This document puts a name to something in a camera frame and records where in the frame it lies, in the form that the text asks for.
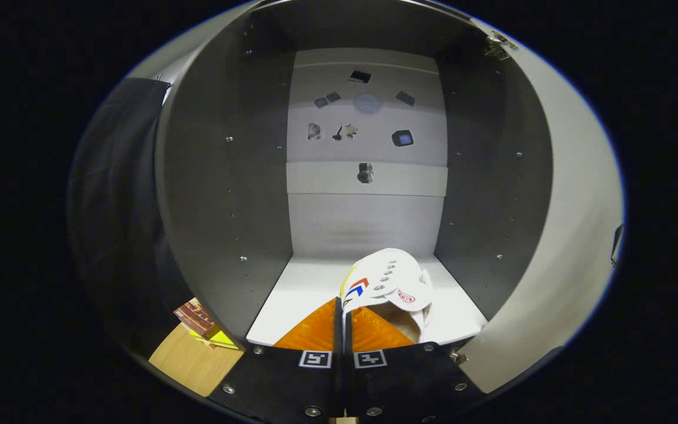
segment white curved frame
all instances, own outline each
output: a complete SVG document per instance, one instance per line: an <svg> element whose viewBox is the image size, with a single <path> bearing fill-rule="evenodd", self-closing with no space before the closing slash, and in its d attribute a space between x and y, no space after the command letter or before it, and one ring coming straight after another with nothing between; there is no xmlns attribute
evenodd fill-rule
<svg viewBox="0 0 678 424"><path fill-rule="evenodd" d="M163 72L161 80L181 80L202 47L257 3L246 3L203 22L167 43L127 76L156 78ZM495 29L479 19L470 22L486 33ZM600 121L551 65L506 32L498 32L519 47L508 53L543 105L551 133L554 177L546 225L527 271L490 323L460 350L468 357L461 369L486 393L566 344L587 322L610 281L611 244L624 220L621 177ZM174 94L172 86L159 119L159 197L165 193L164 161L159 154L164 150ZM161 215L169 222L164 202Z"/></svg>

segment white cap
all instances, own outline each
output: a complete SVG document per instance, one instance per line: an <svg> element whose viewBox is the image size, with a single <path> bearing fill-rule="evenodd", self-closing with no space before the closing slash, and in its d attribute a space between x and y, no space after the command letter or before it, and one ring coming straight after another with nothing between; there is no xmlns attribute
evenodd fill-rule
<svg viewBox="0 0 678 424"><path fill-rule="evenodd" d="M388 248L357 261L343 286L342 310L346 314L363 306L391 302L410 312L425 341L425 326L430 322L433 284L428 271L420 269L412 255Z"/></svg>

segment black curtain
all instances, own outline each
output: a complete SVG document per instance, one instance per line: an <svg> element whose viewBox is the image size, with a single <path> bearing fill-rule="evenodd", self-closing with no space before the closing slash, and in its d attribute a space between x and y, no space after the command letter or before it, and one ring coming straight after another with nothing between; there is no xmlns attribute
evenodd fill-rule
<svg viewBox="0 0 678 424"><path fill-rule="evenodd" d="M124 78L99 107L70 171L67 217L78 275L106 329L149 359L192 298L161 223L154 178L169 84Z"/></svg>

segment colored stripe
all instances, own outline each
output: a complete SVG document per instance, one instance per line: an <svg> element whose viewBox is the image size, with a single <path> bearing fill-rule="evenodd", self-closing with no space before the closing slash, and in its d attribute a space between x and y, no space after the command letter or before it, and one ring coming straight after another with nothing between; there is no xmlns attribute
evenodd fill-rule
<svg viewBox="0 0 678 424"><path fill-rule="evenodd" d="M360 281L356 282L355 284L352 284L352 285L350 286L350 288L353 288L353 287L355 287L356 285L358 285L358 284L360 284L360 283L365 284L366 287L368 287L368 284L369 284L368 279L361 279Z"/></svg>
<svg viewBox="0 0 678 424"><path fill-rule="evenodd" d="M363 287L357 286L357 287L353 288L352 290L348 291L347 297L349 297L352 294L352 292L357 292L357 295L361 296L361 295L363 295Z"/></svg>
<svg viewBox="0 0 678 424"><path fill-rule="evenodd" d="M339 289L339 298L344 298L344 285L347 284L347 280L350 279L350 276L352 276L353 271L355 271L355 268L357 268L357 265L353 266L352 269L350 269L349 272L347 272L347 277L344 277L344 281L341 283L341 288Z"/></svg>

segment black background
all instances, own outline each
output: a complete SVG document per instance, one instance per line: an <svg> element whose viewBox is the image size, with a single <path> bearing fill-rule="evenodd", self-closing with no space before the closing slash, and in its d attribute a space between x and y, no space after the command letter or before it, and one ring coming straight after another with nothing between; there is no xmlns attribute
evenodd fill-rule
<svg viewBox="0 0 678 424"><path fill-rule="evenodd" d="M678 2L452 3L586 96L629 201L621 266L586 329L468 421L678 422ZM107 338L75 278L64 210L72 154L108 91L235 4L0 5L0 422L223 420Z"/></svg>

